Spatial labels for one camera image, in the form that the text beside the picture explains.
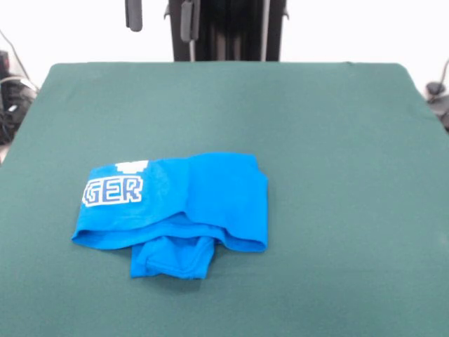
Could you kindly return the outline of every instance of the green felt surface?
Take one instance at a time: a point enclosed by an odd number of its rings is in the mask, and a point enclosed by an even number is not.
[[[57,65],[0,169],[0,336],[449,336],[448,147],[398,65]],[[91,168],[208,151],[257,155],[265,253],[71,243]]]

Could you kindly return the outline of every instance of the black cable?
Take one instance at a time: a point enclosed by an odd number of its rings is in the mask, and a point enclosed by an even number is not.
[[[444,84],[444,80],[446,78],[446,71],[448,70],[448,65],[449,65],[449,58],[444,65],[443,73],[441,75],[441,80],[440,80],[440,86],[442,86]]]
[[[19,58],[19,55],[17,54],[17,52],[15,51],[14,45],[11,43],[11,41],[8,40],[8,38],[6,37],[6,35],[1,31],[0,29],[0,35],[1,37],[3,37],[3,39],[6,41],[7,44],[9,44],[9,46],[11,47],[11,50],[13,51],[13,54],[15,56],[15,59],[17,60],[17,62],[19,63],[19,66],[22,68],[23,74],[25,75],[25,77],[27,77],[29,79],[27,70],[25,69],[25,67],[22,64],[22,61]]]

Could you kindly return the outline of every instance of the white wall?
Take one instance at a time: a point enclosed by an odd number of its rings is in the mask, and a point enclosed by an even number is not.
[[[124,0],[0,0],[0,28],[37,84],[57,62],[170,62],[167,1],[143,3],[137,34],[125,27]],[[288,11],[283,61],[399,62],[422,91],[449,58],[447,0],[288,0]]]

